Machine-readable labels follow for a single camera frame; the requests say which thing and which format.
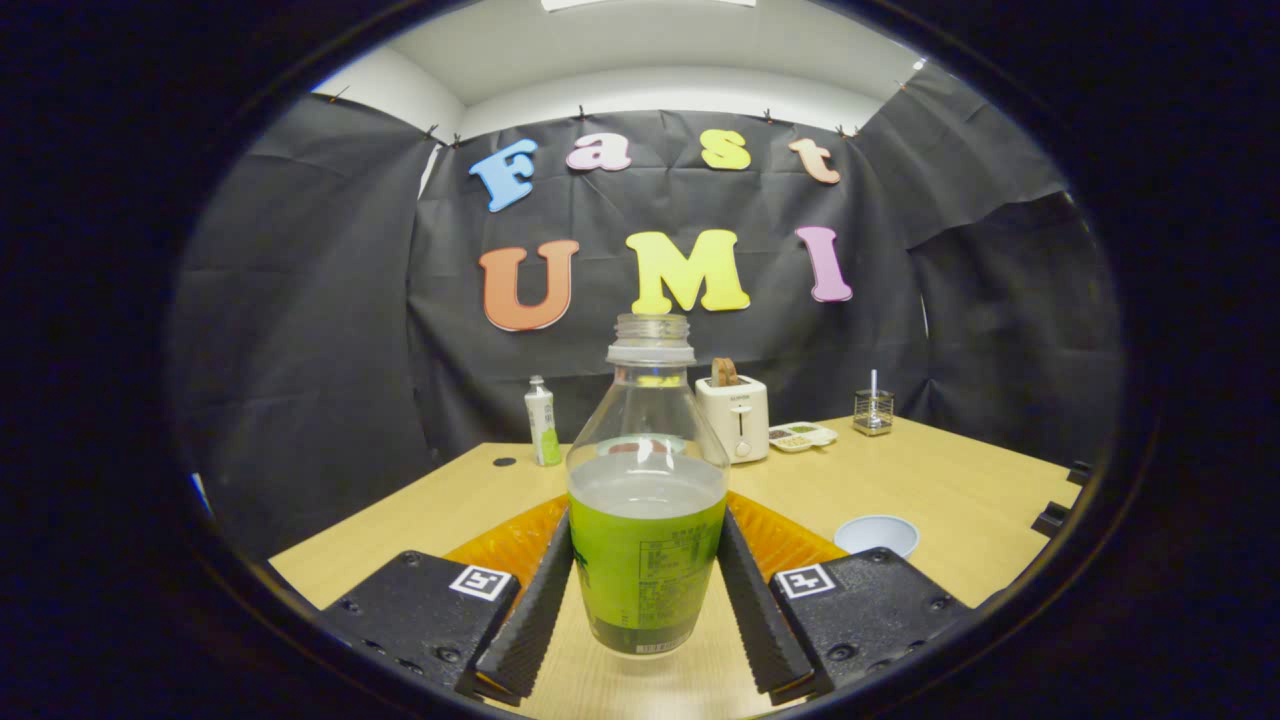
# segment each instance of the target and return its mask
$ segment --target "green label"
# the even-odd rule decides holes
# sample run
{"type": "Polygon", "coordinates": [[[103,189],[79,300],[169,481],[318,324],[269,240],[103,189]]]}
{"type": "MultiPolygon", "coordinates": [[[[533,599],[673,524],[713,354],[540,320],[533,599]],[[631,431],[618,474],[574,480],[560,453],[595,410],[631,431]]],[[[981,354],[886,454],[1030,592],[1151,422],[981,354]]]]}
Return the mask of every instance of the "green label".
{"type": "Polygon", "coordinates": [[[556,465],[559,462],[559,439],[556,437],[556,428],[547,428],[543,432],[543,465],[556,465]]]}
{"type": "Polygon", "coordinates": [[[573,555],[593,624],[691,629],[723,520],[723,498],[691,515],[641,520],[593,510],[570,495],[573,555]]]}

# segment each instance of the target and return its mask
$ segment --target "blue letter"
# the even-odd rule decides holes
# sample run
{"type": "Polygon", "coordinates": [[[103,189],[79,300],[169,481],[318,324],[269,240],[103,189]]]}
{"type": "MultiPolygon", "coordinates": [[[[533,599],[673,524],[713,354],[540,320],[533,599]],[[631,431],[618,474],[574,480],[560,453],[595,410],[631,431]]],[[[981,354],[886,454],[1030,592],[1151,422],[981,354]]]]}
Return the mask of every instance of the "blue letter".
{"type": "Polygon", "coordinates": [[[480,176],[489,188],[493,199],[489,201],[490,213],[497,213],[534,191],[534,183],[516,179],[516,176],[532,177],[534,161],[527,154],[534,150],[538,150],[538,143],[526,137],[471,165],[468,174],[480,176]]]}

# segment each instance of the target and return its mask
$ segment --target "white toaster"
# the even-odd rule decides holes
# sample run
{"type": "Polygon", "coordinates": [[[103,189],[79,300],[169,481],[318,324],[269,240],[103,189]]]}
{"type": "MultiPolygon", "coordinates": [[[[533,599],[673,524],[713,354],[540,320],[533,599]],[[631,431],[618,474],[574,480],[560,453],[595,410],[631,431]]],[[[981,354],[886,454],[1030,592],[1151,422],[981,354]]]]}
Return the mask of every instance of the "white toaster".
{"type": "Polygon", "coordinates": [[[730,461],[749,462],[769,454],[769,395],[763,383],[746,375],[737,379],[736,386],[716,387],[703,378],[694,388],[730,461]]]}

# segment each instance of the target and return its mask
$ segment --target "ceiling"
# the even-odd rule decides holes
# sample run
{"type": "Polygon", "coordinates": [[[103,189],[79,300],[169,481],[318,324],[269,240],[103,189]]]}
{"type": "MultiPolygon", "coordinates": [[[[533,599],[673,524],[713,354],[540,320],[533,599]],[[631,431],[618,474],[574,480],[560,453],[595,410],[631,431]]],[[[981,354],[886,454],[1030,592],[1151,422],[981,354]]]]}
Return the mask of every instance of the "ceiling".
{"type": "Polygon", "coordinates": [[[612,0],[543,10],[539,0],[480,0],[412,29],[392,47],[465,105],[530,85],[645,65],[748,68],[887,100],[919,59],[809,0],[612,0]]]}

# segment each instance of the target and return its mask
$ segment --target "foam letter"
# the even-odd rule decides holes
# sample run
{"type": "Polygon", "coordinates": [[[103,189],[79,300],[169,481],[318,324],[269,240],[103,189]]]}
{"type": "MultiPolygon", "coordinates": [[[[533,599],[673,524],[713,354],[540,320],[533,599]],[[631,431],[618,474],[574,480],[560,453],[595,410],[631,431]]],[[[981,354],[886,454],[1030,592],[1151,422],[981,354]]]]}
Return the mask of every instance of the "foam letter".
{"type": "Polygon", "coordinates": [[[520,263],[529,255],[522,247],[502,247],[480,256],[484,268],[484,314],[508,332],[535,331],[559,320],[573,292],[570,256],[577,242],[553,240],[538,246],[547,258],[547,296],[538,305],[521,305],[516,296],[520,263]]]}
{"type": "Polygon", "coordinates": [[[746,140],[731,129],[709,129],[698,140],[703,142],[703,160],[721,170],[741,170],[751,164],[751,154],[744,147],[746,140]]]}
{"type": "Polygon", "coordinates": [[[741,310],[751,304],[737,282],[733,245],[737,236],[728,231],[703,231],[686,259],[660,232],[641,232],[627,238],[627,247],[636,251],[640,266],[640,299],[631,304],[632,313],[663,314],[671,311],[671,300],[662,293],[666,282],[680,306],[692,310],[698,288],[707,279],[703,307],[741,310]]]}
{"type": "Polygon", "coordinates": [[[527,137],[517,140],[467,170],[468,174],[480,176],[484,186],[489,188],[490,213],[497,213],[534,191],[534,183],[516,179],[516,176],[532,177],[534,161],[529,159],[529,152],[534,150],[538,150],[538,143],[532,140],[527,137]]]}
{"type": "Polygon", "coordinates": [[[598,132],[577,138],[577,150],[564,158],[564,163],[575,170],[621,170],[631,165],[627,158],[627,138],[612,132],[598,132]]]}
{"type": "Polygon", "coordinates": [[[823,159],[831,158],[831,151],[826,147],[818,147],[818,143],[808,137],[801,137],[787,147],[800,154],[800,161],[804,163],[804,169],[813,176],[813,179],[827,184],[840,182],[840,173],[828,168],[827,163],[823,161],[823,159]]]}
{"type": "Polygon", "coordinates": [[[844,302],[852,297],[854,290],[845,284],[840,261],[836,260],[836,231],[796,228],[796,234],[809,249],[809,260],[813,263],[813,299],[818,302],[844,302]]]}

